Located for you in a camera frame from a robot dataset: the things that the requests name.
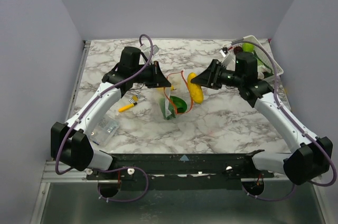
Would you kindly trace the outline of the yellow corn toy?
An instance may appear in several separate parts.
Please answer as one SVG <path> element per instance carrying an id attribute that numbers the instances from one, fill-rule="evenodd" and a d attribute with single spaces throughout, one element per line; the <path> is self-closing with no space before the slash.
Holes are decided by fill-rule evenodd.
<path id="1" fill-rule="evenodd" d="M 196 74 L 194 72 L 191 72 L 187 77 L 187 85 L 188 85 L 188 89 L 189 89 L 192 100 L 197 104 L 201 104 L 204 101 L 204 95 L 203 95 L 201 86 L 192 82 L 192 80 L 195 77 L 196 77 Z"/>

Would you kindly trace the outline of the clear zip bag orange zipper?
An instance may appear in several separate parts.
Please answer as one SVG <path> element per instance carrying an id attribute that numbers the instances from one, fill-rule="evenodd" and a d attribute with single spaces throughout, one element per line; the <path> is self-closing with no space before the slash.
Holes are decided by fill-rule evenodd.
<path id="1" fill-rule="evenodd" d="M 171 87 L 158 88 L 155 92 L 159 114 L 165 120 L 178 118 L 189 113 L 193 108 L 193 99 L 184 73 L 184 70 L 170 73 L 167 80 L 171 83 Z"/>

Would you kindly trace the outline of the white green bok choy toy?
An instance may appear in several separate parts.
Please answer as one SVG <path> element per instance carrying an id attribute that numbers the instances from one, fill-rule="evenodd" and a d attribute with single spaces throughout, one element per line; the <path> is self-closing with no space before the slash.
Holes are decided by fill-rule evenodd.
<path id="1" fill-rule="evenodd" d="M 187 103 L 183 99 L 176 96 L 170 96 L 170 100 L 176 106 L 177 111 L 175 111 L 174 106 L 170 102 L 168 103 L 168 109 L 165 109 L 165 98 L 159 100 L 161 112 L 166 120 L 174 119 L 177 115 L 187 111 Z"/>

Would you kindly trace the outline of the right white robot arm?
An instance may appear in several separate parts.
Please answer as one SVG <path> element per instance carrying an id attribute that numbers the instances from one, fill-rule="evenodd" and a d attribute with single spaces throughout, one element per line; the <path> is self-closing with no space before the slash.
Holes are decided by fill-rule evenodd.
<path id="1" fill-rule="evenodd" d="M 251 160 L 243 164 L 246 176 L 253 178 L 266 170 L 284 174 L 295 185 L 301 185 L 329 170 L 332 142 L 308 131 L 274 95 L 273 87 L 258 79 L 257 59 L 252 53 L 238 53 L 233 71 L 213 59 L 191 82 L 210 89 L 237 88 L 240 96 L 263 114 L 286 142 L 289 154 L 262 150 L 250 153 Z"/>

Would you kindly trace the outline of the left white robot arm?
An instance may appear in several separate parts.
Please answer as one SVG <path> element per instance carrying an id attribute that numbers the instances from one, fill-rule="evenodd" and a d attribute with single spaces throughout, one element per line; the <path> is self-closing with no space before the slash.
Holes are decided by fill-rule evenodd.
<path id="1" fill-rule="evenodd" d="M 96 169 L 105 179 L 117 173 L 113 157 L 92 147 L 89 136 L 107 111 L 118 102 L 134 84 L 147 88 L 167 88 L 171 83 L 163 75 L 159 63 L 147 58 L 136 47 L 125 47 L 119 62 L 104 74 L 101 84 L 90 100 L 66 122 L 56 122 L 51 128 L 51 156 L 73 169 Z"/>

